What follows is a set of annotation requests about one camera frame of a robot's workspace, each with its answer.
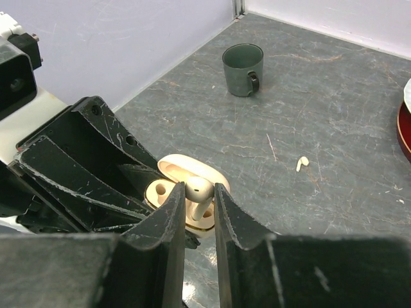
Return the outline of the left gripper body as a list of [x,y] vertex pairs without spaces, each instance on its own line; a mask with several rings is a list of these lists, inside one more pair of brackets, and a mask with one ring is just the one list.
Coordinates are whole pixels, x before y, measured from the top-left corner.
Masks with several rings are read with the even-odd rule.
[[35,233],[83,232],[83,167],[43,132],[20,143],[6,168],[1,213]]

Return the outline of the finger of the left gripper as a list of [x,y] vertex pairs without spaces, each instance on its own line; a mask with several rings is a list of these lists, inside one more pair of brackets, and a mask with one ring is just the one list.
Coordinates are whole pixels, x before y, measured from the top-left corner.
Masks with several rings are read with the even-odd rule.
[[98,137],[72,146],[40,135],[13,162],[35,195],[17,220],[34,232],[124,232],[153,212],[144,190],[154,158],[136,142]]
[[161,177],[156,158],[99,96],[67,107],[50,124],[48,137],[110,186],[147,186]]

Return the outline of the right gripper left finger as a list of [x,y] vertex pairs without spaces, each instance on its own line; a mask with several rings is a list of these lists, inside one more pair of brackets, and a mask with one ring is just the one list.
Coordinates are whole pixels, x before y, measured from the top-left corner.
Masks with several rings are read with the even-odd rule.
[[182,307],[184,191],[123,235],[2,235],[1,306]]

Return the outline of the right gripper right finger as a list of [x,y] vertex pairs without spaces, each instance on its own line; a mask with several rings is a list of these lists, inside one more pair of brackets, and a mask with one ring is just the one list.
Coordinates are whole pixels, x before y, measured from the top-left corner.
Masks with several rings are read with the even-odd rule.
[[409,307],[410,242],[277,235],[214,188],[222,307]]

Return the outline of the beige small charging case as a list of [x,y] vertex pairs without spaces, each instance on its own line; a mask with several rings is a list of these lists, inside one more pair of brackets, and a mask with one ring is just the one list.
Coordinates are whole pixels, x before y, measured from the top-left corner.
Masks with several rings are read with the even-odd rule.
[[186,230],[202,239],[209,237],[215,227],[214,187],[222,184],[230,191],[230,184],[213,167],[181,154],[170,154],[157,163],[162,176],[153,180],[144,192],[144,200],[153,209],[162,206],[175,185],[185,184]]

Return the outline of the beige earbud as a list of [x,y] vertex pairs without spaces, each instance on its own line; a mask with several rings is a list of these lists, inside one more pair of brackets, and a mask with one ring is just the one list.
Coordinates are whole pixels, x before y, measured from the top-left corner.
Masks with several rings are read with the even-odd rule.
[[301,167],[304,166],[309,166],[310,161],[307,157],[302,156],[298,161],[297,161],[297,165],[296,165],[296,172],[299,172],[301,170]]
[[205,178],[191,176],[187,179],[185,190],[186,198],[197,204],[191,217],[194,221],[199,221],[214,198],[214,185]]

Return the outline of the dark green mug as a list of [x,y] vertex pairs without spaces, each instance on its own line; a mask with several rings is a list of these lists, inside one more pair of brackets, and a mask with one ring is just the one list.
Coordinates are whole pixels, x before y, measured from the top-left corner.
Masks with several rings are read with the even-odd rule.
[[255,44],[236,44],[222,55],[228,91],[237,97],[257,93],[263,81],[264,52]]

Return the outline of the red round tray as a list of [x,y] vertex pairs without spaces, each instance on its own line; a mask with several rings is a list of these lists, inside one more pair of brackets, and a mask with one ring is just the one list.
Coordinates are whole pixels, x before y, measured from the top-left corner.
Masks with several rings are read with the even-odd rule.
[[399,146],[404,156],[409,162],[411,162],[411,125],[410,125],[410,112],[403,101],[399,107],[397,119],[396,119],[396,134]]

